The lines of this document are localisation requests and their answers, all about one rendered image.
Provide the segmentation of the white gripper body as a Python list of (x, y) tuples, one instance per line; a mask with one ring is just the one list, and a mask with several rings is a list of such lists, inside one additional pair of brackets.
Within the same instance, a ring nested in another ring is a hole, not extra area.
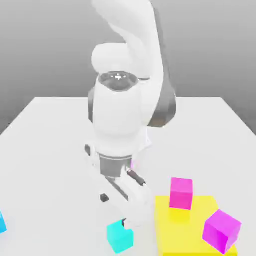
[(112, 207), (125, 219), (125, 228), (139, 228), (153, 220), (153, 194), (146, 183), (129, 175), (106, 177), (106, 194)]

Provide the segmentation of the small pink cube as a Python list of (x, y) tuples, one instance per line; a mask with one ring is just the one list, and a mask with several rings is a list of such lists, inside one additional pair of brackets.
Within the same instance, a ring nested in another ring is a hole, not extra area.
[(169, 207), (191, 210), (193, 201), (193, 180), (186, 178), (171, 178)]

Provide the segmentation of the small cyan cube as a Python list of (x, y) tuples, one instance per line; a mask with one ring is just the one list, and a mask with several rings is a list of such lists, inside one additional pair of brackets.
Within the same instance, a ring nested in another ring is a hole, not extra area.
[(107, 241), (116, 254), (134, 246), (134, 232), (132, 229), (125, 229), (125, 221), (124, 218), (106, 228)]

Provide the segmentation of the small purple cube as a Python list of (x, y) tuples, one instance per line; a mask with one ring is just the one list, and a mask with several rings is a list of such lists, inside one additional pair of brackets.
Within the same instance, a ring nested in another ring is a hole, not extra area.
[(204, 223), (202, 239), (223, 255), (235, 244), (242, 223), (218, 209)]

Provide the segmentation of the large yellow box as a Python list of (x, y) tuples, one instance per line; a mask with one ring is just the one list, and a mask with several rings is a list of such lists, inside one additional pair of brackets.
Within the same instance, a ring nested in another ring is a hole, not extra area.
[(213, 196), (195, 195), (191, 209), (170, 208), (170, 197), (155, 197), (158, 256), (238, 256), (233, 245), (225, 254), (203, 240), (205, 221), (218, 210)]

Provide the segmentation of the small blue cube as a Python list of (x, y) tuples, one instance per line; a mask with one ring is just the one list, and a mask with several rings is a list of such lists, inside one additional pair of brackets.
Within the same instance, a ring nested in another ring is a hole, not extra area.
[(6, 230), (7, 230), (6, 223), (2, 215), (2, 212), (0, 211), (0, 234), (4, 233)]

